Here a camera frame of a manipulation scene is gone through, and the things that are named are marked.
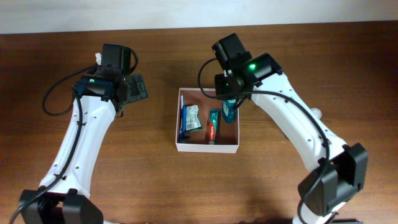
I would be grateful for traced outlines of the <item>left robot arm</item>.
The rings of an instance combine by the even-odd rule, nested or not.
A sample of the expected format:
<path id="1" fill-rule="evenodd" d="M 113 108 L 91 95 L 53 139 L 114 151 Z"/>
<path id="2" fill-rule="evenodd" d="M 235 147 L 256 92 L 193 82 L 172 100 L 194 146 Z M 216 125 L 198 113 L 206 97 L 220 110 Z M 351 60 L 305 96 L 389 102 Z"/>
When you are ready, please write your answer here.
<path id="1" fill-rule="evenodd" d="M 148 97 L 143 77 L 134 71 L 133 49 L 104 44 L 94 65 L 80 70 L 67 108 L 71 120 L 58 154 L 37 190 L 24 190 L 10 222 L 106 223 L 90 201 L 91 178 L 105 134 L 127 104 Z"/>

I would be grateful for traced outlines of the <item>blue white toothbrush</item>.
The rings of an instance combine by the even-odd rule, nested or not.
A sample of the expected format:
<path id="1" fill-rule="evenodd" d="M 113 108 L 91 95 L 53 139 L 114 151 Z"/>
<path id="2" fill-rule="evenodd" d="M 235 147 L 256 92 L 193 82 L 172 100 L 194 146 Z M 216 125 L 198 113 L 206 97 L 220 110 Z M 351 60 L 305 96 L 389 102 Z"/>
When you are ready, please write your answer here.
<path id="1" fill-rule="evenodd" d="M 180 96 L 180 131 L 179 140 L 185 139 L 185 103 L 183 95 Z"/>

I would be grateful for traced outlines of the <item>green white wipes packet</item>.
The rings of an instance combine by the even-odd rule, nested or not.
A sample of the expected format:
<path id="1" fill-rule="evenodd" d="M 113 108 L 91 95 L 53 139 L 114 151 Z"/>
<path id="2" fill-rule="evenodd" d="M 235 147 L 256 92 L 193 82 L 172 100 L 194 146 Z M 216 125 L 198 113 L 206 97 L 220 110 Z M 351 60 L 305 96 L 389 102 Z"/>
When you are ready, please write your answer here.
<path id="1" fill-rule="evenodd" d="M 186 131 L 194 132 L 202 130 L 202 125 L 199 120 L 199 108 L 197 105 L 188 106 L 186 109 Z"/>

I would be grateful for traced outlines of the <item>Colgate toothpaste tube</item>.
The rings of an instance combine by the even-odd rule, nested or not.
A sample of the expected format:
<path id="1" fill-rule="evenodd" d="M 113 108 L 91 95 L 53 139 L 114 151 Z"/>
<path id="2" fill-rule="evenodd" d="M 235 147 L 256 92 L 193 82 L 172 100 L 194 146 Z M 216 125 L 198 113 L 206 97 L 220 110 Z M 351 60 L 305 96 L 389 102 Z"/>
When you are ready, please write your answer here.
<path id="1" fill-rule="evenodd" d="M 214 145 L 216 141 L 216 133 L 218 128 L 218 120 L 220 111 L 213 109 L 209 112 L 209 144 Z"/>

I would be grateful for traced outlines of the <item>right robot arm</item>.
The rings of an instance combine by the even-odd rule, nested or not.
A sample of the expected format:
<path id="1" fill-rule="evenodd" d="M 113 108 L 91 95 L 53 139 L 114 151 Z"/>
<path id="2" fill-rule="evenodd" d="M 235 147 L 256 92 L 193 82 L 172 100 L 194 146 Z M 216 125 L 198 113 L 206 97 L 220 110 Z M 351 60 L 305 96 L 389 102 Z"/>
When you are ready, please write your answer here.
<path id="1" fill-rule="evenodd" d="M 223 73 L 216 98 L 247 98 L 263 109 L 298 151 L 309 171 L 298 185 L 293 223 L 331 223 L 337 211 L 364 187 L 368 152 L 326 127 L 298 96 L 282 67 L 267 53 L 253 57 L 237 34 L 212 46 Z"/>

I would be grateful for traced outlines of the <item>blue disposable razor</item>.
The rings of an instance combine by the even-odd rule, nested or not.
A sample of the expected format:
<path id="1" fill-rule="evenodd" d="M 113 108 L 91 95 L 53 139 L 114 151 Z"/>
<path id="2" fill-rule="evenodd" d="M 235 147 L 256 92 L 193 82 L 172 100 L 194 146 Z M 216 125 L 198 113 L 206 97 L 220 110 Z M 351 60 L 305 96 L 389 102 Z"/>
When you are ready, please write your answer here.
<path id="1" fill-rule="evenodd" d="M 186 106 L 182 105 L 180 111 L 180 131 L 178 135 L 180 143 L 186 143 L 186 140 L 190 138 L 186 135 L 186 115 Z"/>

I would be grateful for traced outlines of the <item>blue mouthwash bottle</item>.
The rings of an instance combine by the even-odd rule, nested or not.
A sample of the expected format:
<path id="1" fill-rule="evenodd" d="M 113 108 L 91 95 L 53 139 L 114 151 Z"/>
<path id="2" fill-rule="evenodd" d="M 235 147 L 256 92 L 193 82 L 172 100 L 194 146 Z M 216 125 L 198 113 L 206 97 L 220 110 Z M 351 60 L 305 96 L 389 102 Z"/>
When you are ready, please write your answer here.
<path id="1" fill-rule="evenodd" d="M 236 112 L 234 106 L 237 104 L 237 100 L 224 100 L 222 107 L 222 115 L 224 120 L 231 124 L 235 122 Z"/>

